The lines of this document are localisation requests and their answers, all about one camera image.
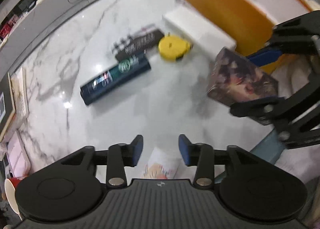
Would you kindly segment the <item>orange cardboard box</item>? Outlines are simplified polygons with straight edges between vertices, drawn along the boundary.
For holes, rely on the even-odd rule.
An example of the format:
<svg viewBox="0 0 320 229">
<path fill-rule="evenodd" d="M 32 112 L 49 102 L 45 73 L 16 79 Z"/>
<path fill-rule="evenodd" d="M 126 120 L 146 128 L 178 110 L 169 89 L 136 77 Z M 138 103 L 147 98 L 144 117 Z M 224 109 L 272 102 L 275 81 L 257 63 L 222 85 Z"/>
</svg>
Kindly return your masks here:
<svg viewBox="0 0 320 229">
<path fill-rule="evenodd" d="M 247 57 L 264 48 L 274 26 L 313 9 L 305 0 L 186 0 L 204 17 L 236 41 L 236 51 Z M 259 66 L 272 73 L 296 61 L 298 54 L 284 54 L 276 62 Z"/>
</svg>

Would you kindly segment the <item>white rectangular box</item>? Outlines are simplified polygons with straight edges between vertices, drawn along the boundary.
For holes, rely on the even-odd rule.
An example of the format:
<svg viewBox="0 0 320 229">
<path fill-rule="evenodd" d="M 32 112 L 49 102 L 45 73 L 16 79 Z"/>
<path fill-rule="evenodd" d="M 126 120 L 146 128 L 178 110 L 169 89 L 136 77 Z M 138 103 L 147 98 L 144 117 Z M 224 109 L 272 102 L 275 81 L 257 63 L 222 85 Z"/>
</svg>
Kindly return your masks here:
<svg viewBox="0 0 320 229">
<path fill-rule="evenodd" d="M 163 19 L 213 60 L 223 48 L 236 49 L 232 37 L 192 8 L 179 5 Z"/>
</svg>

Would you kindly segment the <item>black hardcover book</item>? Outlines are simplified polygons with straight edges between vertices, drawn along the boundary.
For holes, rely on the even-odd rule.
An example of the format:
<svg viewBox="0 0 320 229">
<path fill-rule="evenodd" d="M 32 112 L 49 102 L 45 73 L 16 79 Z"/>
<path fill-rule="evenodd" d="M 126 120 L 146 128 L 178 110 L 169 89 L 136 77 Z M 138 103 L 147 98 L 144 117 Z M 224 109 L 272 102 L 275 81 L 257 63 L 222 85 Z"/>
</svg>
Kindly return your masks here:
<svg viewBox="0 0 320 229">
<path fill-rule="evenodd" d="M 0 116 L 0 141 L 3 140 L 8 127 L 16 113 L 14 94 L 11 85 L 10 74 L 7 73 L 1 80 L 1 116 Z"/>
</svg>

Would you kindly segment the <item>plaid black case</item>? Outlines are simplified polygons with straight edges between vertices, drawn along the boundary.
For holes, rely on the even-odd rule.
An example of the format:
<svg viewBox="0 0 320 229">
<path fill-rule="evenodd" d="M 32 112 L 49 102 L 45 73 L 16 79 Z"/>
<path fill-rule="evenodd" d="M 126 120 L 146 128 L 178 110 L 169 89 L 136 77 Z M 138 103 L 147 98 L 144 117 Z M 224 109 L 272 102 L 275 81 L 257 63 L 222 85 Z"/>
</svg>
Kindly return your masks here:
<svg viewBox="0 0 320 229">
<path fill-rule="evenodd" d="M 118 62 L 158 46 L 164 33 L 154 24 L 142 27 L 113 44 L 111 52 Z"/>
</svg>

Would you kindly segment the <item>red cup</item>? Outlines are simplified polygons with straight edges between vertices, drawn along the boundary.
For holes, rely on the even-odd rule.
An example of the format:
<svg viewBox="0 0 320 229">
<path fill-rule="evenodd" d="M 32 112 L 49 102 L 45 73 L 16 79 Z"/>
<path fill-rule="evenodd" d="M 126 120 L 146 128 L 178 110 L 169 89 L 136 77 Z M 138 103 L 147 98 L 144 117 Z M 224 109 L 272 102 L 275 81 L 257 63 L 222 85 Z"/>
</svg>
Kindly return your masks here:
<svg viewBox="0 0 320 229">
<path fill-rule="evenodd" d="M 20 177 L 13 177 L 13 178 L 6 178 L 4 182 L 4 189 L 5 189 L 5 194 L 7 197 L 7 200 L 9 202 L 10 207 L 12 210 L 19 216 L 21 217 L 21 214 L 18 209 L 16 197 L 15 197 L 15 192 L 18 184 L 24 179 L 23 176 Z"/>
</svg>

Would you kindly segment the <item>white book stack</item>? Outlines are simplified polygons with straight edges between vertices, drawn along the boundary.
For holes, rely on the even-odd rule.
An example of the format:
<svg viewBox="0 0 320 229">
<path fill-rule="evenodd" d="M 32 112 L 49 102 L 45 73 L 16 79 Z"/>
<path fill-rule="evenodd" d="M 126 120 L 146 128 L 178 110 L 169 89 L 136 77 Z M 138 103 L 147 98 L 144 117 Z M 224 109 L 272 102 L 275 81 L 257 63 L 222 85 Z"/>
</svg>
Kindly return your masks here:
<svg viewBox="0 0 320 229">
<path fill-rule="evenodd" d="M 25 68 L 20 68 L 12 77 L 11 84 L 14 95 L 16 114 L 14 129 L 19 129 L 29 115 L 27 83 Z"/>
</svg>

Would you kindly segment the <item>dark shampoo bottle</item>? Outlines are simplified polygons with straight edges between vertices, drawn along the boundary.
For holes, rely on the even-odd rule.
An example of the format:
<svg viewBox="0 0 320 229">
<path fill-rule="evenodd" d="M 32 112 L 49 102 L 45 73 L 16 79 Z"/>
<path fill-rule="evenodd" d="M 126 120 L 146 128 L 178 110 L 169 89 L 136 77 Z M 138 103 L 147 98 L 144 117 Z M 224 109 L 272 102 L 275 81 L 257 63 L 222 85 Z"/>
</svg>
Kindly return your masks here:
<svg viewBox="0 0 320 229">
<path fill-rule="evenodd" d="M 149 70 L 151 66 L 145 53 L 130 56 L 81 86 L 80 96 L 85 105 L 89 106 L 102 96 Z"/>
</svg>

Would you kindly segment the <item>yellow tape measure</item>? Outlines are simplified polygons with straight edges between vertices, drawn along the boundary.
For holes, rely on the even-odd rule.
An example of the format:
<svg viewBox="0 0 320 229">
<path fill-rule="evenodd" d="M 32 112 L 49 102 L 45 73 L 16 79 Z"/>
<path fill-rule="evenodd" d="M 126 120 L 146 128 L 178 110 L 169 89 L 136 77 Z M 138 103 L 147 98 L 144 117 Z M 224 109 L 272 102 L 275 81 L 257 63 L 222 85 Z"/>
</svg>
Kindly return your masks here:
<svg viewBox="0 0 320 229">
<path fill-rule="evenodd" d="M 160 56 L 167 61 L 180 61 L 189 53 L 193 44 L 182 37 L 168 33 L 160 39 L 158 51 Z"/>
</svg>

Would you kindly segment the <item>white floral tube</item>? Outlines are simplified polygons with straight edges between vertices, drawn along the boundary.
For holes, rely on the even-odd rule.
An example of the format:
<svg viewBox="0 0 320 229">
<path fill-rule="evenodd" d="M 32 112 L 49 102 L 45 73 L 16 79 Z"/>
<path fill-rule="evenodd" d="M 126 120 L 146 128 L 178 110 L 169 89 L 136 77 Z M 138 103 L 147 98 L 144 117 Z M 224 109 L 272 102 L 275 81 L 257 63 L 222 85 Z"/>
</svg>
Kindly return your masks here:
<svg viewBox="0 0 320 229">
<path fill-rule="evenodd" d="M 142 173 L 143 179 L 171 180 L 180 166 L 181 159 L 155 147 Z"/>
</svg>

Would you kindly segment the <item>pink flat case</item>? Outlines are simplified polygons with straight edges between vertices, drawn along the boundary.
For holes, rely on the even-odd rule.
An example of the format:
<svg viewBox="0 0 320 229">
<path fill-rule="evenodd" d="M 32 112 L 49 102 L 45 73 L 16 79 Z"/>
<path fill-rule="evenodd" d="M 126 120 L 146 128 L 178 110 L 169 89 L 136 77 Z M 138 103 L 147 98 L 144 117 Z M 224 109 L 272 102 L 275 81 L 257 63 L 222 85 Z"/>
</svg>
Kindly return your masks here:
<svg viewBox="0 0 320 229">
<path fill-rule="evenodd" d="M 15 131 L 10 138 L 7 149 L 7 158 L 13 177 L 27 176 L 31 164 L 18 131 Z"/>
</svg>

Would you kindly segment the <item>floral dark box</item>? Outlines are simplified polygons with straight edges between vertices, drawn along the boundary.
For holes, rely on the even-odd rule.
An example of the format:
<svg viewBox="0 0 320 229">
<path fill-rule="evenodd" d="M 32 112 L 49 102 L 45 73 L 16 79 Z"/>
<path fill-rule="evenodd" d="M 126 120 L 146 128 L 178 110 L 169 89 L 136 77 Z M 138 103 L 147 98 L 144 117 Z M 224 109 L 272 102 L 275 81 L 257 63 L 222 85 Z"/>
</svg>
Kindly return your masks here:
<svg viewBox="0 0 320 229">
<path fill-rule="evenodd" d="M 229 107 L 278 96 L 278 81 L 245 57 L 223 48 L 210 64 L 207 96 Z"/>
</svg>

